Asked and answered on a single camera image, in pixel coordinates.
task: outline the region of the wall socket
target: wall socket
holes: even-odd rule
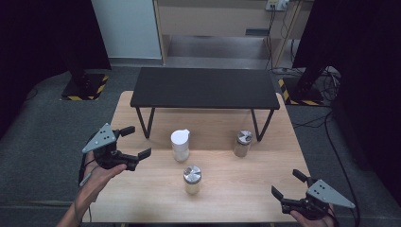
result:
[[[266,10],[267,11],[285,11],[287,10],[289,4],[289,0],[268,0],[266,3]]]

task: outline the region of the black curtain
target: black curtain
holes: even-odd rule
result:
[[[90,0],[3,1],[0,34],[0,138],[41,80],[111,69]]]
[[[374,170],[399,204],[400,12],[395,2],[317,0],[293,64],[308,67],[318,56],[340,71],[335,117],[358,164]]]

